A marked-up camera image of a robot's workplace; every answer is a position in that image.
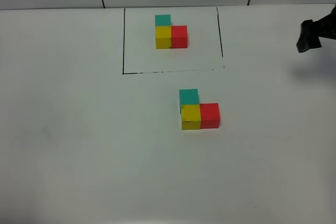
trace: block arrangement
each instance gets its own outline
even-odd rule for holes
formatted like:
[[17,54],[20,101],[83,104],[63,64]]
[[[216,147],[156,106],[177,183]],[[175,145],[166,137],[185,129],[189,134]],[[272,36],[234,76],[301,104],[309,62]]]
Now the block arrangement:
[[187,48],[187,26],[172,26],[171,15],[156,15],[155,43],[157,49]]
[[219,128],[218,103],[200,104],[197,89],[180,90],[180,113],[183,130]]

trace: white table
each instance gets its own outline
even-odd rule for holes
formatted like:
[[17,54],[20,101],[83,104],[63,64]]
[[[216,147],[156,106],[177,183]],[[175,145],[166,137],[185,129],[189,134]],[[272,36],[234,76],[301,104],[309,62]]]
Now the white table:
[[[295,47],[331,9],[219,7],[225,68],[124,75],[123,9],[0,12],[0,217],[335,223],[336,42]],[[218,130],[180,129],[183,88]]]

